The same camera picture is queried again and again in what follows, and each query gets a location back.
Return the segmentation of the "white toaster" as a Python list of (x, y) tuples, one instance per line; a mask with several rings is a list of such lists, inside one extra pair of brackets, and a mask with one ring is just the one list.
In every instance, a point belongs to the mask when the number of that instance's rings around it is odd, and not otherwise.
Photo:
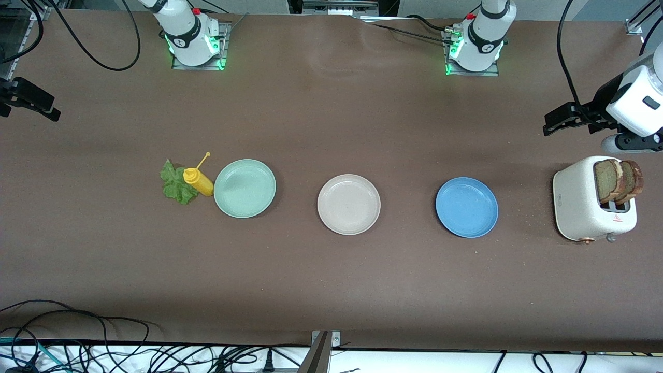
[(555, 221), (562, 236), (591, 243), (600, 239), (615, 241), (637, 224), (635, 201), (623, 207), (614, 202), (600, 203), (594, 167), (608, 156), (590, 156), (557, 172), (552, 181)]

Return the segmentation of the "beige plate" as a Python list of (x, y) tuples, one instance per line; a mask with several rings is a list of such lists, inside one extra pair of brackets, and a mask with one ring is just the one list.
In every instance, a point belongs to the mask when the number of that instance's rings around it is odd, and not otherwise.
[(368, 179), (344, 174), (329, 179), (317, 198), (318, 217), (332, 232), (352, 236), (370, 229), (379, 219), (381, 199)]

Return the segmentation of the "brown bread slice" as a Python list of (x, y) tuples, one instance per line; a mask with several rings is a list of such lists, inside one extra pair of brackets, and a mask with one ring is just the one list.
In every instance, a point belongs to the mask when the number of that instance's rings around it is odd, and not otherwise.
[(616, 205), (624, 205), (644, 189), (644, 176), (637, 162), (624, 160), (620, 162), (620, 166), (626, 183), (624, 191), (615, 199)]
[(621, 162), (617, 159), (604, 159), (595, 163), (594, 176), (602, 205), (616, 200), (626, 190), (627, 181)]

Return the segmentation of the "aluminium frame profile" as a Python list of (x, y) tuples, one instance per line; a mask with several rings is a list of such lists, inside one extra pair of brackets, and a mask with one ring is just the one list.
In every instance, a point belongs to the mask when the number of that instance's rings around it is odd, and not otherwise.
[(628, 35), (641, 35), (642, 26), (655, 15), (663, 15), (663, 0), (644, 0), (642, 6), (629, 18), (625, 19)]
[(0, 78), (9, 80), (19, 58), (42, 40), (51, 9), (42, 0), (0, 0)]

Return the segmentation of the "grey metal bar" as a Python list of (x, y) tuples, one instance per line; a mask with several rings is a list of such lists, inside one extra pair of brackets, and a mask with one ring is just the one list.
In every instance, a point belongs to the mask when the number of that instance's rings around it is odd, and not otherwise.
[(318, 331), (297, 373), (329, 373), (333, 343), (332, 331)]

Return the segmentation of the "mint green plate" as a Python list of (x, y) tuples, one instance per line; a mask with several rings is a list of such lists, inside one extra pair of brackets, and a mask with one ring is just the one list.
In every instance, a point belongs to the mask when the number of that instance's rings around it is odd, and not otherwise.
[(275, 198), (276, 177), (256, 159), (239, 159), (225, 166), (214, 182), (218, 208), (233, 218), (252, 218), (265, 211)]

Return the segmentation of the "green lettuce leaf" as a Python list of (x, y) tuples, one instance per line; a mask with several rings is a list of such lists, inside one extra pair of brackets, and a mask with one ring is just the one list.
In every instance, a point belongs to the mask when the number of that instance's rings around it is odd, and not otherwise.
[(195, 199), (199, 192), (184, 180), (185, 167), (175, 167), (170, 159), (166, 159), (160, 171), (163, 182), (163, 194), (181, 205), (187, 205)]

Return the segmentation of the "yellow mustard squeeze bottle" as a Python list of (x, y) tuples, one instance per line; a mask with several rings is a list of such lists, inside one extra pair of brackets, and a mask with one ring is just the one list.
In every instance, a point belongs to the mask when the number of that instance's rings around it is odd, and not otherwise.
[(206, 152), (205, 156), (199, 161), (196, 167), (185, 168), (183, 172), (184, 182), (204, 196), (212, 196), (214, 193), (213, 182), (200, 170), (201, 166), (209, 156), (210, 153)]

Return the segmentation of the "blue plate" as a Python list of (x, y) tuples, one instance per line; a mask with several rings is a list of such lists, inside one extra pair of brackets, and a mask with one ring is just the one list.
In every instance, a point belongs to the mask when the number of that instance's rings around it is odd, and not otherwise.
[(467, 239), (490, 233), (499, 219), (499, 204), (493, 191), (469, 177), (457, 177), (441, 185), (434, 208), (449, 232)]

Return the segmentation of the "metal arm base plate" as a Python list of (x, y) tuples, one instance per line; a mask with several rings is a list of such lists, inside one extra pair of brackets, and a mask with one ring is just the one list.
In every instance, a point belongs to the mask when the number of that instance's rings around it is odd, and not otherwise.
[(444, 28), (444, 31), (441, 32), (443, 36), (444, 45), (444, 60), (445, 60), (445, 73), (446, 75), (460, 75), (460, 76), (485, 76), (485, 77), (497, 77), (499, 76), (499, 66), (497, 64), (497, 58), (500, 57), (500, 54), (497, 53), (496, 58), (494, 59), (491, 66), (483, 71), (470, 71), (463, 68), (458, 61), (455, 61), (453, 57), (458, 54), (461, 48), (464, 46), (464, 39), (461, 36), (462, 31), (459, 28), (454, 28), (447, 26)]
[(223, 71), (227, 63), (227, 53), (229, 49), (230, 31), (232, 30), (232, 22), (220, 22), (220, 34), (214, 38), (210, 38), (210, 45), (217, 47), (217, 52), (205, 64), (199, 66), (187, 66), (182, 64), (178, 59), (172, 55), (172, 69), (173, 70), (197, 70), (197, 71)]

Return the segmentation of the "small aluminium bracket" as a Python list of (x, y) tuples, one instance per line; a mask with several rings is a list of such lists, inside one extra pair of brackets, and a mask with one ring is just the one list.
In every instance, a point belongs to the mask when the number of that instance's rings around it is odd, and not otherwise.
[[(311, 340), (311, 346), (315, 343), (315, 340), (317, 340), (318, 335), (322, 331), (312, 331), (312, 340)], [(340, 330), (331, 330), (328, 331), (330, 335), (330, 340), (332, 341), (331, 346), (332, 348), (337, 348), (341, 346), (341, 331)]]

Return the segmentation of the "grey metal rail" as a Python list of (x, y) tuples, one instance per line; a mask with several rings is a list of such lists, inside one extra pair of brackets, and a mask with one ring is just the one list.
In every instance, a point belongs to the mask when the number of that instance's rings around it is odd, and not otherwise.
[(377, 0), (301, 0), (301, 14), (377, 16)]

